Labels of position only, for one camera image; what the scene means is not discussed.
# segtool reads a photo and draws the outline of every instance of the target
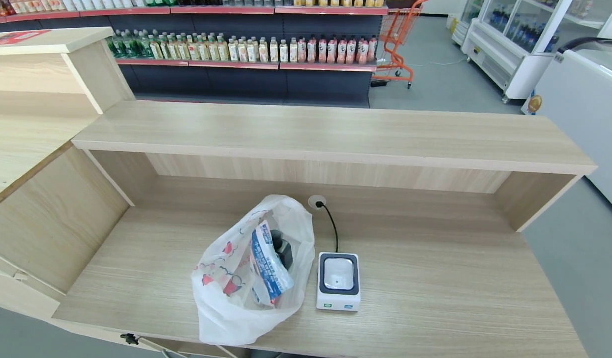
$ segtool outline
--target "red sign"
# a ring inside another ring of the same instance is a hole
[[[0,45],[13,45],[51,30],[17,31],[0,37]]]

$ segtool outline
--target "white barcode scanner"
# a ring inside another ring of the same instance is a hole
[[[356,254],[320,252],[317,308],[358,311],[361,303],[359,258]]]

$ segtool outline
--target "gray floor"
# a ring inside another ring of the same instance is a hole
[[[402,54],[415,64],[412,88],[391,82],[370,93],[373,108],[519,113],[452,45],[444,18],[420,18]],[[585,179],[524,233],[590,358],[612,358],[612,208]],[[157,352],[72,335],[0,309],[0,358],[156,358]]]

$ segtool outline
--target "orange shopping cart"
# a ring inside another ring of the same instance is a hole
[[[383,48],[380,64],[377,64],[377,70],[372,75],[372,86],[385,86],[389,81],[408,81],[408,89],[412,86],[414,71],[409,66],[406,66],[406,60],[397,50],[406,42],[406,38],[414,25],[414,21],[418,18],[423,3],[427,0],[390,0],[386,2],[388,5],[388,14],[384,16],[381,22],[381,33],[379,41]]]

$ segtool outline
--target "plastic bag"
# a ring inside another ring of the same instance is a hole
[[[283,233],[293,256],[288,269],[293,287],[277,297],[273,306],[256,303],[251,290],[254,285],[260,287],[251,262],[252,234],[264,220],[270,229]],[[314,259],[312,215],[285,195],[265,197],[204,251],[192,272],[199,340],[214,345],[245,345],[271,331],[304,302]]]

